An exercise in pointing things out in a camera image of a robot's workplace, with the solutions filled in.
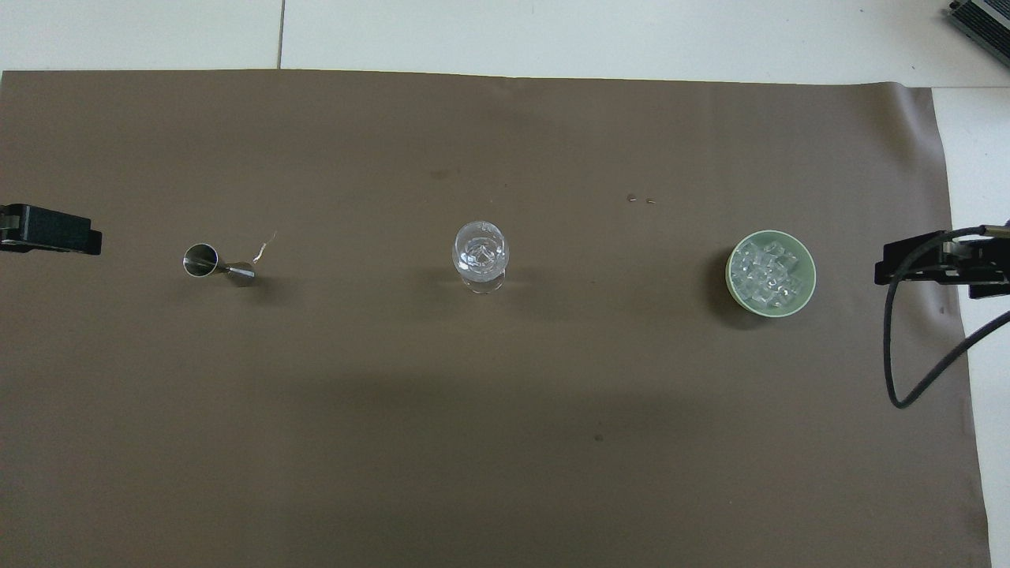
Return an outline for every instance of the bowl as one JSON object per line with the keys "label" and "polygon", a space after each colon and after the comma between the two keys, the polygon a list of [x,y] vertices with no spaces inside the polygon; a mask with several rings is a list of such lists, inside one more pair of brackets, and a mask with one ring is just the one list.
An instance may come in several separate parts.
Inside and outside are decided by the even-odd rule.
{"label": "bowl", "polygon": [[[778,241],[782,246],[793,255],[796,256],[797,262],[789,274],[791,276],[796,276],[804,281],[806,284],[803,291],[797,295],[796,299],[787,303],[783,306],[761,306],[752,299],[744,299],[741,295],[740,290],[737,290],[736,286],[733,284],[732,278],[730,278],[729,267],[733,263],[733,259],[740,255],[740,249],[747,243],[753,243],[759,249],[764,248],[775,241]],[[798,239],[789,234],[788,232],[783,232],[781,230],[759,230],[758,232],[751,232],[750,234],[744,236],[736,247],[733,247],[733,252],[730,253],[729,258],[726,259],[726,287],[729,288],[729,295],[733,296],[736,303],[743,306],[747,311],[756,313],[758,315],[764,315],[765,317],[785,317],[787,315],[792,315],[797,311],[803,309],[803,306],[807,305],[810,298],[814,295],[814,288],[817,286],[817,268],[814,266],[814,259],[810,255],[810,251],[800,243]]]}

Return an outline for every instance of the white table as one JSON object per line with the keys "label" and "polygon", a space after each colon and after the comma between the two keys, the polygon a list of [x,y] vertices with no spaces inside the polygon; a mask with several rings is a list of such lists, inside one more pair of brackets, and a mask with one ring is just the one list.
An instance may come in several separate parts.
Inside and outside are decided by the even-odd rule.
{"label": "white table", "polygon": [[[941,0],[0,0],[0,69],[897,81],[934,87],[953,226],[1003,224],[1010,219],[1010,69],[942,21],[944,6]],[[966,333],[1010,309],[1010,298],[969,300],[965,289],[961,298]],[[969,355],[997,567],[1010,567],[1008,355],[1010,329]]]}

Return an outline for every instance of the brown tablecloth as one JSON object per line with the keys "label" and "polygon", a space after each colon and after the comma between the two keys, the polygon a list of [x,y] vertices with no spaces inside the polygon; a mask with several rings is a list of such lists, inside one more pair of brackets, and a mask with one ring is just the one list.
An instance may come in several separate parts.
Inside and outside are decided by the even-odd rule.
{"label": "brown tablecloth", "polygon": [[[0,196],[105,233],[0,259],[4,566],[989,564],[967,365],[881,370],[873,264],[949,226],[928,90],[8,72]],[[725,290],[761,228],[817,261],[785,319]],[[183,271],[275,230],[258,286]],[[905,392],[963,336],[899,300]]]}

